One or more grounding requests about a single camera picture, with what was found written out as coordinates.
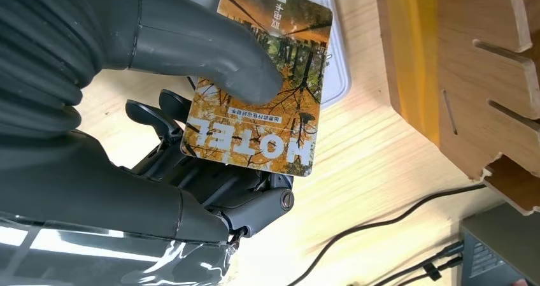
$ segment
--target wooden table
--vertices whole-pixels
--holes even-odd
[[[243,240],[225,285],[287,285],[336,233],[398,215],[435,191],[472,184],[437,147],[394,112],[388,99],[376,0],[337,0],[353,79],[350,93],[321,114],[315,168],[296,178],[293,210]],[[157,143],[131,122],[126,99],[157,105],[160,89],[192,95],[183,78],[104,71],[84,90],[82,130],[111,160],[131,167]],[[405,221],[343,239],[302,285],[369,285],[431,256],[457,237],[458,222],[500,203],[488,189],[438,199]],[[455,272],[414,285],[452,285]]]

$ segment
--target plastic wrap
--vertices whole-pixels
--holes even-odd
[[[0,215],[0,285],[217,285],[235,249]]]

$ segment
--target black cable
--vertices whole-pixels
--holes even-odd
[[[398,286],[405,286],[405,285],[409,285],[413,282],[416,282],[418,280],[421,280],[422,278],[427,278],[429,277],[429,275],[427,273],[424,273],[423,275],[419,275],[419,276],[416,276],[414,278],[410,278],[409,280],[406,280],[405,282],[402,282],[401,284],[399,284]]]
[[[412,272],[415,272],[416,270],[418,269],[421,269],[423,268],[424,266],[438,260],[438,259],[441,259],[443,257],[447,257],[447,256],[452,256],[452,255],[455,255],[457,253],[460,253],[463,251],[464,249],[464,244],[462,241],[458,241],[456,243],[452,243],[451,245],[448,245],[446,247],[444,247],[440,252],[438,252],[437,254],[433,255],[432,257],[428,257],[427,259],[423,260],[422,262],[419,262],[418,264],[414,265],[414,266],[411,266],[407,269],[404,269],[398,273],[395,273],[391,276],[389,276],[388,278],[378,282],[377,284],[373,285],[373,286],[383,286],[383,285],[386,285],[388,284],[389,282],[395,280],[396,278],[399,278],[401,276],[404,276],[404,275],[407,275],[409,273],[412,273]]]
[[[462,262],[463,262],[463,258],[461,256],[460,257],[455,257],[455,258],[449,260],[448,262],[446,262],[446,264],[443,264],[443,265],[437,267],[437,270],[439,270],[439,272],[444,271],[444,270],[446,270],[448,268],[453,268],[455,266],[458,266]],[[419,276],[416,276],[414,278],[410,278],[409,280],[401,282],[398,286],[409,285],[409,284],[411,284],[413,282],[416,282],[418,280],[421,280],[422,278],[427,278],[427,277],[429,277],[428,273],[423,274],[423,275],[419,275]]]
[[[191,77],[186,76],[186,78],[187,78],[187,81],[189,81],[189,84],[191,84],[191,87],[195,90],[196,87],[195,87],[195,84],[193,83],[193,80],[191,79]]]
[[[472,186],[469,186],[469,187],[463,187],[461,189],[453,189],[453,190],[448,190],[446,192],[438,192],[438,193],[435,193],[435,194],[432,194],[432,195],[429,195],[429,196],[423,198],[422,200],[417,202],[415,205],[411,206],[411,208],[406,210],[403,214],[399,215],[398,217],[395,217],[394,219],[381,221],[381,222],[375,222],[373,224],[357,225],[355,227],[352,227],[350,229],[347,229],[347,230],[339,233],[334,238],[332,238],[328,242],[328,244],[326,244],[324,246],[324,248],[322,248],[321,252],[319,252],[317,257],[315,257],[315,260],[311,263],[311,265],[306,270],[306,272],[304,272],[299,278],[294,280],[294,282],[290,283],[288,286],[294,286],[294,285],[298,284],[299,282],[301,282],[303,279],[305,279],[313,271],[315,266],[317,266],[317,264],[319,263],[321,258],[326,254],[326,252],[328,252],[330,247],[332,245],[334,245],[335,243],[337,243],[340,239],[344,238],[345,236],[353,234],[355,232],[359,232],[359,231],[363,231],[363,230],[367,230],[367,229],[372,229],[374,227],[382,227],[384,225],[390,225],[390,224],[395,224],[397,222],[400,222],[403,219],[405,219],[407,216],[412,214],[414,211],[416,211],[419,207],[421,207],[422,205],[424,205],[425,203],[428,203],[429,201],[431,201],[433,199],[437,199],[437,198],[440,198],[440,197],[446,197],[446,196],[452,196],[452,195],[456,195],[456,194],[461,194],[461,193],[464,193],[464,192],[470,192],[470,191],[473,191],[473,190],[483,189],[484,187],[486,187],[486,185],[478,184],[478,185],[472,185]]]

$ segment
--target autumn forest image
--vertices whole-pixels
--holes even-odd
[[[307,0],[220,0],[269,54],[283,88],[268,104],[233,99],[200,79],[182,150],[249,168],[307,176],[313,165],[332,12]]]

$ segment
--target wooden stand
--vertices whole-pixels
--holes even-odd
[[[467,176],[540,211],[540,0],[378,0],[392,106]]]

